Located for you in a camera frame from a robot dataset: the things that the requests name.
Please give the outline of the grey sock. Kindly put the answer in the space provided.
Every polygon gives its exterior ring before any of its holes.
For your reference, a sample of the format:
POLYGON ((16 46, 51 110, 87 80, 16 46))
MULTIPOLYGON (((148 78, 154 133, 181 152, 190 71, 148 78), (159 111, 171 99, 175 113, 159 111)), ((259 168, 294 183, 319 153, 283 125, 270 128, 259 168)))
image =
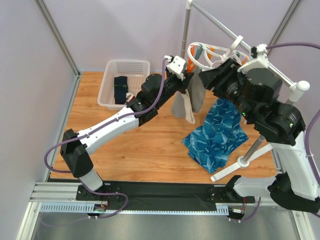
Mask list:
MULTIPOLYGON (((202 71, 201 68, 196 66, 193 70, 193 77, 189 82, 187 87, 187 91, 189 93, 190 102, 192 106, 193 113, 198 113, 204 102, 206 89, 204 88, 201 79, 199 78, 199 73, 202 71)), ((176 118, 185 119, 185 108, 184 108, 184 100, 182 97, 182 93, 177 92, 174 97, 173 104, 171 106, 171 113, 176 118)))

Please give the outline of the orange clothes peg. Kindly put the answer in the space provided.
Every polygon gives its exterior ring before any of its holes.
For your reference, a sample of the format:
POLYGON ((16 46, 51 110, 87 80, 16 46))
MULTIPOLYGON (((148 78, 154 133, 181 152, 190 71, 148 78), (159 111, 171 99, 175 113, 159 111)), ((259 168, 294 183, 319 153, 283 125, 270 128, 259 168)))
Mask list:
POLYGON ((197 65, 194 63, 194 61, 189 58, 187 62, 187 67, 186 67, 187 72, 192 73, 196 66, 197 65))

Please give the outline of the white round clip hanger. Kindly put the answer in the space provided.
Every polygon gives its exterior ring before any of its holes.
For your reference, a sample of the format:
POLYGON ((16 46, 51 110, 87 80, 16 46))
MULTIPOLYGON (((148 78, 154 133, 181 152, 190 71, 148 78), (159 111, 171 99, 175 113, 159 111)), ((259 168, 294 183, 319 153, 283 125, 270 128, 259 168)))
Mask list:
POLYGON ((201 68, 202 71, 217 68, 229 58, 234 59, 242 66, 252 59, 248 54, 236 50, 242 40, 243 37, 239 35, 229 48, 192 42, 189 44, 186 53, 188 59, 192 59, 196 67, 201 68))

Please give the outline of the dark navy sock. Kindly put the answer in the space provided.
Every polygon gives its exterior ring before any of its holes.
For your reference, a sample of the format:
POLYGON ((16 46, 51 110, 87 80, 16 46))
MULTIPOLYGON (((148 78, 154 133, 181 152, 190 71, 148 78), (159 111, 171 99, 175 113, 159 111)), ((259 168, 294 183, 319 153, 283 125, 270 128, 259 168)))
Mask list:
POLYGON ((126 103, 126 93, 128 92, 128 81, 126 76, 114 78, 114 100, 115 104, 123 105, 126 103))

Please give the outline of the cream beige sock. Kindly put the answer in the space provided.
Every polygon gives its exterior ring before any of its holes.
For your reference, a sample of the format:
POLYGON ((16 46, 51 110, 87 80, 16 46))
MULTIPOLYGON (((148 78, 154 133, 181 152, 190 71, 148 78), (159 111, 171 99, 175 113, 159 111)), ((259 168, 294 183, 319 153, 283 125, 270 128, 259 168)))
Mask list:
POLYGON ((191 99, 189 92, 186 90, 185 93, 181 94, 184 103, 185 120, 190 124, 195 124, 196 120, 192 110, 191 99))

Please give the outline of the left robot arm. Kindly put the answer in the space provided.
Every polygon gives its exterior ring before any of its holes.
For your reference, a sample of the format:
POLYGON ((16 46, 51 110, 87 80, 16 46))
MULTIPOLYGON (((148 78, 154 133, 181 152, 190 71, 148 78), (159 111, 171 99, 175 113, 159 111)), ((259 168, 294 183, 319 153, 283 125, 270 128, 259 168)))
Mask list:
POLYGON ((153 119, 176 92, 185 93, 193 73, 186 70, 180 76, 169 73, 149 75, 141 90, 118 113, 87 128, 74 132, 67 130, 63 135, 60 154, 73 177, 92 194, 107 193, 102 178, 94 169, 90 155, 115 137, 138 128, 153 119))

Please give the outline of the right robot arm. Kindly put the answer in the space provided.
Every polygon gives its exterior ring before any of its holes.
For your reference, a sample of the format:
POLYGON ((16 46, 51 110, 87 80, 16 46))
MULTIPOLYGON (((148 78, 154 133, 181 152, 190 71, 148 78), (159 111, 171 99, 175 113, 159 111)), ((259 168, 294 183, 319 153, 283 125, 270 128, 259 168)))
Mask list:
POLYGON ((320 185, 304 144, 306 125, 301 112, 278 100, 282 80, 266 67, 244 69, 233 59, 202 71, 205 89, 230 100, 278 157, 282 173, 271 177, 236 175, 228 185, 241 197, 270 198, 279 206, 317 214, 320 185))

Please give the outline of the white plastic basket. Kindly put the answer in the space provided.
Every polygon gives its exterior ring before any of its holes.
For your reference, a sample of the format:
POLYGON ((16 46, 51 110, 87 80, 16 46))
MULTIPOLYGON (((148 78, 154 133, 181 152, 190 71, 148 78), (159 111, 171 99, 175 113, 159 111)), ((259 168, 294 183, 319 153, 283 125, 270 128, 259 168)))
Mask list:
POLYGON ((134 96, 150 74, 147 60, 113 59, 108 61, 100 85, 97 103, 109 110, 120 110, 126 104, 126 94, 134 96))

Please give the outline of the red white sock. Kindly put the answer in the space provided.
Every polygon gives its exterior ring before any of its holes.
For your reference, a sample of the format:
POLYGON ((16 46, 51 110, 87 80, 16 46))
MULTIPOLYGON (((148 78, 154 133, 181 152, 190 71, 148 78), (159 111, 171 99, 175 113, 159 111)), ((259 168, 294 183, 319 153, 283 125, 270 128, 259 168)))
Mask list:
POLYGON ((126 100, 127 104, 129 102, 131 102, 132 100, 134 100, 135 98, 136 98, 136 96, 131 92, 127 92, 126 95, 125 95, 125 100, 126 100))

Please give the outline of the blue patterned cloth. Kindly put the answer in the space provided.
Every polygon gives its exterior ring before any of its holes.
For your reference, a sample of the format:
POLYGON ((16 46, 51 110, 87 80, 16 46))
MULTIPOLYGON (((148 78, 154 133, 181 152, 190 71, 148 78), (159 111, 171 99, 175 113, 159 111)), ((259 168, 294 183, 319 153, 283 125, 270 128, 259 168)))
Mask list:
POLYGON ((204 124, 182 140, 188 155, 210 174, 225 167, 230 154, 249 139, 240 126, 241 119, 230 100, 217 99, 204 124))

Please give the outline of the metal drying rack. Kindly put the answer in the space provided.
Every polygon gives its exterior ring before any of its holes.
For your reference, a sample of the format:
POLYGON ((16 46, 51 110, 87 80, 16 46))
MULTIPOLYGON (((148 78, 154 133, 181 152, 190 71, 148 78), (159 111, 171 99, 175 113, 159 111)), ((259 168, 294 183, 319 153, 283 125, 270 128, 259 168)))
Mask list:
MULTIPOLYGON (((223 25, 217 18, 215 18, 212 14, 210 14, 207 10, 205 10, 199 3, 195 0, 188 0, 186 3, 186 14, 185 14, 185 21, 184 21, 184 30, 183 30, 183 37, 182 37, 182 46, 181 46, 181 53, 180 56, 182 58, 185 57, 187 54, 187 37, 189 31, 189 24, 190 24, 190 17, 191 17, 191 9, 194 7, 197 11, 199 11, 203 16, 205 16, 209 21, 211 21, 215 26, 217 26, 222 32, 224 32, 227 36, 229 36, 232 40, 236 40, 236 38, 240 35, 236 35, 230 29, 228 29, 225 25, 223 25)), ((252 47, 248 45, 246 42, 242 40, 242 42, 238 45, 241 46, 249 54, 251 53, 252 47)), ((298 102, 298 100, 310 89, 310 83, 302 80, 299 82, 293 82, 290 80, 284 73, 278 70, 272 63, 269 62, 268 69, 272 71, 272 73, 276 74, 282 82, 288 86, 291 94, 287 99, 287 104, 294 104, 298 102)), ((260 135, 254 144, 250 147, 247 153, 244 156, 238 157, 235 163, 232 165, 224 168, 223 170, 213 174, 210 179, 212 182, 216 183, 217 181, 223 179, 224 177, 232 174, 238 169, 245 169, 247 168, 252 161, 261 157, 265 153, 271 151, 273 160, 276 164, 280 163, 280 157, 276 154, 277 150, 285 150, 284 145, 279 143, 268 143, 265 146, 262 146, 262 143, 265 141, 265 137, 260 135)))

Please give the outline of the black base mat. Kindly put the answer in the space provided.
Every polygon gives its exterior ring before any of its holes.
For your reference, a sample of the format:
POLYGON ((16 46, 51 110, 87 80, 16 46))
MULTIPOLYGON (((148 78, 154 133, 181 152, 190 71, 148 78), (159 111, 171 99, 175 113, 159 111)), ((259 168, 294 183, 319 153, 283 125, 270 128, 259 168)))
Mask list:
POLYGON ((103 205, 106 210, 123 207, 126 211, 208 212, 216 210, 218 205, 253 205, 258 200, 253 195, 242 198, 228 183, 105 181, 99 194, 89 192, 76 181, 55 179, 52 183, 58 185, 59 199, 63 199, 63 191, 67 191, 69 201, 103 205))

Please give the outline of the aluminium rail frame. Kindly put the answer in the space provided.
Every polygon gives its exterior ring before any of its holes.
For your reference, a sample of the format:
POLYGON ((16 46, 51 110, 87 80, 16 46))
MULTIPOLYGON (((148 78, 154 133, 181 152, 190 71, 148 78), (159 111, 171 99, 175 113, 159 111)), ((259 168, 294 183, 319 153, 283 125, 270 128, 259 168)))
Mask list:
POLYGON ((113 193, 100 219, 89 219, 102 199, 74 180, 37 182, 19 240, 313 240, 308 215, 270 199, 230 201, 213 184, 109 181, 113 193), (228 219, 244 207, 244 217, 228 219))

